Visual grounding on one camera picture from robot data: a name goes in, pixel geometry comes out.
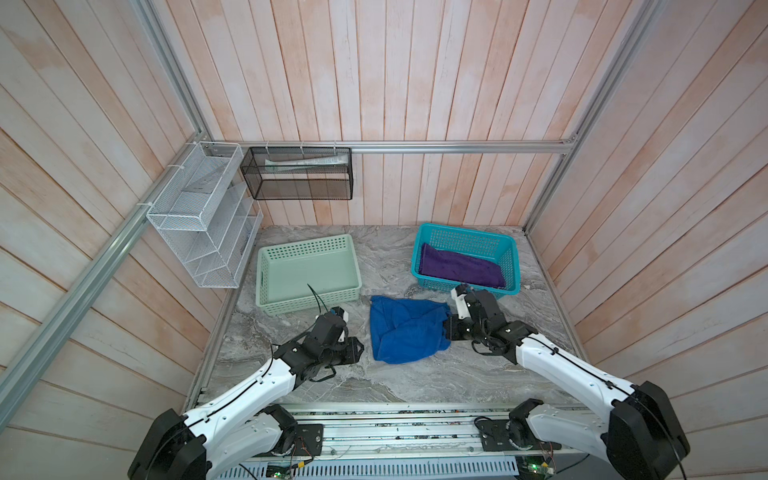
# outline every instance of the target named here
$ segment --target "robotic arm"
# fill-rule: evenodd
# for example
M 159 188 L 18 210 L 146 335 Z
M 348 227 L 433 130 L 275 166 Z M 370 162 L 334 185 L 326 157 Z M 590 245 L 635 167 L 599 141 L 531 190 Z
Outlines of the robotic arm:
M 211 480 L 255 454 L 295 445 L 296 420 L 270 406 L 302 383 L 322 382 L 334 366 L 357 363 L 362 343 L 350 337 L 348 313 L 336 306 L 281 345 L 253 375 L 204 406 L 158 416 L 128 469 L 131 480 Z M 331 373 L 315 380 L 321 369 Z
M 444 323 L 450 340 L 469 340 L 482 355 L 503 356 L 539 373 L 594 413 L 558 411 L 528 399 L 509 414 L 505 433 L 513 446 L 562 443 L 610 462 L 627 480 L 666 478 L 690 452 L 660 387 L 651 382 L 633 385 L 561 351 L 534 327 L 508 322 L 486 290 L 460 285 L 451 297 L 458 315 Z M 488 351 L 479 352 L 477 345 Z

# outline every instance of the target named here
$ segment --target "white mesh organizer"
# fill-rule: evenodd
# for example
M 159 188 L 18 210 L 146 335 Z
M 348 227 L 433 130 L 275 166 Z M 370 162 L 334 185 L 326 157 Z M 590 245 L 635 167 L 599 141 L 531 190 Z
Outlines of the white mesh organizer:
M 174 174 L 147 217 L 198 286 L 237 288 L 263 214 L 251 213 L 237 144 L 202 142 Z

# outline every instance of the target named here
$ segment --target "black mesh basket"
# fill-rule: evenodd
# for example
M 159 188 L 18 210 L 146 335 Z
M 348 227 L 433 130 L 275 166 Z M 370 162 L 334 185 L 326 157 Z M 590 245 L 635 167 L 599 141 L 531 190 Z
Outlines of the black mesh basket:
M 240 166 L 256 200 L 352 200 L 352 151 L 251 147 Z

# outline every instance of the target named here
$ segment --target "marble tabletop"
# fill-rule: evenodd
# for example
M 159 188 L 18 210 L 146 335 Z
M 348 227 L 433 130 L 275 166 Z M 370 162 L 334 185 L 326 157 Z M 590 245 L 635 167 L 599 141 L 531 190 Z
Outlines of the marble tabletop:
M 508 319 L 520 319 L 549 339 L 573 351 L 564 320 L 531 251 L 517 227 L 482 227 L 515 238 L 520 258 L 521 289 L 499 305 Z M 366 346 L 359 363 L 340 366 L 337 376 L 305 383 L 279 402 L 445 402 L 516 405 L 534 397 L 550 403 L 575 400 L 540 375 L 502 357 L 481 356 L 469 342 L 454 342 L 445 351 L 418 362 L 389 365 L 373 359 L 370 349 L 371 295 L 452 303 L 450 294 L 421 288 L 411 275 L 411 255 L 418 227 L 268 227 L 259 233 L 253 255 L 261 247 L 349 233 L 362 277 L 360 298 L 343 303 L 349 312 L 349 334 Z M 270 343 L 283 343 L 314 322 L 315 310 L 268 316 L 256 307 L 257 262 L 250 263 L 208 386 L 200 397 L 212 399 L 258 369 L 270 354 Z

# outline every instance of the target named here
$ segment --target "folded purple cloth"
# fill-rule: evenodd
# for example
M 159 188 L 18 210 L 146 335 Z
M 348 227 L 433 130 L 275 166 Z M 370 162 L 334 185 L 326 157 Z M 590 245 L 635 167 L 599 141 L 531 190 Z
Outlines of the folded purple cloth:
M 499 265 L 462 253 L 436 250 L 428 243 L 422 245 L 419 273 L 491 288 L 504 288 L 506 285 Z

